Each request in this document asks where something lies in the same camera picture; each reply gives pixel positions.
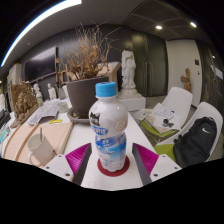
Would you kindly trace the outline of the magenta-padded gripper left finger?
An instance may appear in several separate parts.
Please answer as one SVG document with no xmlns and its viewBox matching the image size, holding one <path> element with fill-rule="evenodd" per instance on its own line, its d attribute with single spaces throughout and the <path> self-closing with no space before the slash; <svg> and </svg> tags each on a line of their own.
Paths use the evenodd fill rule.
<svg viewBox="0 0 224 224">
<path fill-rule="evenodd" d="M 80 185 L 91 153 L 91 144 L 87 143 L 67 155 L 56 155 L 43 169 L 76 185 Z"/>
</svg>

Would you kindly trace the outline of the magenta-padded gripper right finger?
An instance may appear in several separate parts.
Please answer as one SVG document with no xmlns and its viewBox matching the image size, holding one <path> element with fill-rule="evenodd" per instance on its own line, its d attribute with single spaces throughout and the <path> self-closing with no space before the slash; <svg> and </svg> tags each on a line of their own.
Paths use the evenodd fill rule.
<svg viewBox="0 0 224 224">
<path fill-rule="evenodd" d="M 144 185 L 181 170 L 181 167 L 166 154 L 158 155 L 137 143 L 132 145 L 132 154 Z"/>
</svg>

